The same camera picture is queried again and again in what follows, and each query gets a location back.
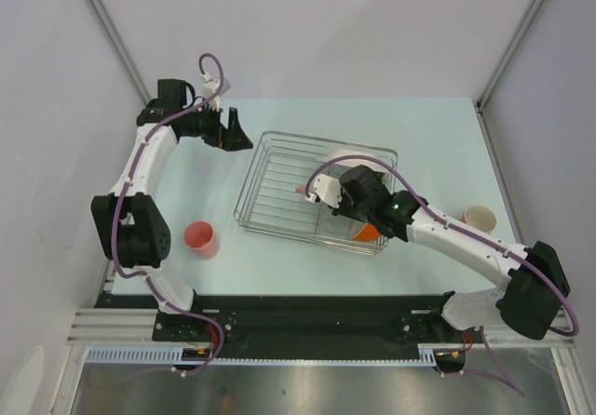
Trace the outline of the orange mug with handle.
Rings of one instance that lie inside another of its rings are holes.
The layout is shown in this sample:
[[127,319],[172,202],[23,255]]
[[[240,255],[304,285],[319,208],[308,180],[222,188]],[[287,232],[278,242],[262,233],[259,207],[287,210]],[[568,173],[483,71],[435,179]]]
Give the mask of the orange mug with handle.
[[487,207],[475,205],[467,208],[460,221],[486,234],[491,234],[497,225],[497,217]]

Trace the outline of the pink plastic cup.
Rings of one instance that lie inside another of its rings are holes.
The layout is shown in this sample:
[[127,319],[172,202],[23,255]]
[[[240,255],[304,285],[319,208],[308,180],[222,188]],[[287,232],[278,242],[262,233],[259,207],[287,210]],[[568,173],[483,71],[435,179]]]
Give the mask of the pink plastic cup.
[[183,240],[203,259],[214,258],[220,247],[215,230],[206,221],[195,221],[189,224],[184,230]]

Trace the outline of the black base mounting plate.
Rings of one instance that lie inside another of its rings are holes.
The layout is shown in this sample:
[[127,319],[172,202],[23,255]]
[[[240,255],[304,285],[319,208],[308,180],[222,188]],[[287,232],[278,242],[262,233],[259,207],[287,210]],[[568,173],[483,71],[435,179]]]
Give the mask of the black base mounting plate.
[[472,328],[451,328],[439,314],[442,295],[423,296],[203,296],[195,312],[214,319],[222,334],[208,322],[185,315],[156,315],[154,341],[206,341],[209,348],[276,351],[315,347],[324,351],[364,348],[395,351],[400,346],[452,345],[465,352],[481,343]]

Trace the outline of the aluminium frame rail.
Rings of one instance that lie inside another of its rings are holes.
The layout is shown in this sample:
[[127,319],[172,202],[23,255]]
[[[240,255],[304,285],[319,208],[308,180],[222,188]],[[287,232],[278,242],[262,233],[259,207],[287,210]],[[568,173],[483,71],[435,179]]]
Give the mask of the aluminium frame rail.
[[[210,336],[203,332],[206,341],[154,341],[156,310],[153,309],[79,309],[67,334],[68,345],[140,345],[182,346],[207,345]],[[574,345],[571,338],[549,333],[542,341],[532,341],[510,328],[489,326],[484,329],[486,340],[495,348],[568,348]]]

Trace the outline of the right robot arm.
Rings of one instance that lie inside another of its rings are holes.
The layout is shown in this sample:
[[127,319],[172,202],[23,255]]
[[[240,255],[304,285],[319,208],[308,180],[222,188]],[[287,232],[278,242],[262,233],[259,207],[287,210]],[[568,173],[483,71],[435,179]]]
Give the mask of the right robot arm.
[[531,340],[552,330],[570,286],[556,250],[544,242],[507,243],[454,219],[409,188],[392,193],[381,176],[387,165],[346,156],[339,177],[340,214],[365,221],[386,238],[438,251],[492,283],[489,289],[445,294],[429,318],[431,334],[452,341],[462,330],[505,325]]

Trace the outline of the orange and white bowl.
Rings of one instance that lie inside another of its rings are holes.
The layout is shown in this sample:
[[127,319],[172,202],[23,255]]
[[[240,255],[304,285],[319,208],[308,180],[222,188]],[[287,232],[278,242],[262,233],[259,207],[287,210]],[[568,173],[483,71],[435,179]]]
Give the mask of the orange and white bowl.
[[372,224],[363,221],[355,221],[348,235],[350,241],[358,243],[373,243],[381,237],[382,235]]

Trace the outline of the white deep plate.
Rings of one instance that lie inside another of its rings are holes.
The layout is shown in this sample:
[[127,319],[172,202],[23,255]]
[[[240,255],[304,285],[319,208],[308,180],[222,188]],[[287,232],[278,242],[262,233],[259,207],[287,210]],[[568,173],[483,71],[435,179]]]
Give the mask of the white deep plate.
[[379,165],[376,162],[373,162],[373,159],[378,160],[378,157],[374,154],[368,154],[358,151],[351,151],[347,149],[335,149],[330,154],[326,154],[320,158],[323,162],[328,162],[333,159],[337,159],[342,157],[342,160],[338,162],[339,166],[343,167],[357,167],[359,165],[366,166],[373,170],[376,173],[380,174],[387,174],[388,170]]

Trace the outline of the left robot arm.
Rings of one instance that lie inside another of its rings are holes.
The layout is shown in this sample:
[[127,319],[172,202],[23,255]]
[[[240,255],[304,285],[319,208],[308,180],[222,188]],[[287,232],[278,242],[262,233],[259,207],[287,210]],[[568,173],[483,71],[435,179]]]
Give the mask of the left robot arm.
[[187,99],[193,87],[180,79],[161,79],[157,96],[136,118],[136,139],[126,166],[108,194],[90,205],[105,257],[124,279],[138,277],[149,288],[160,312],[175,314],[173,328],[184,339],[199,338],[205,316],[192,309],[195,291],[166,264],[171,232],[154,195],[170,155],[183,138],[199,138],[226,152],[250,150],[238,110],[222,120],[221,96],[227,83],[207,79],[199,104]]

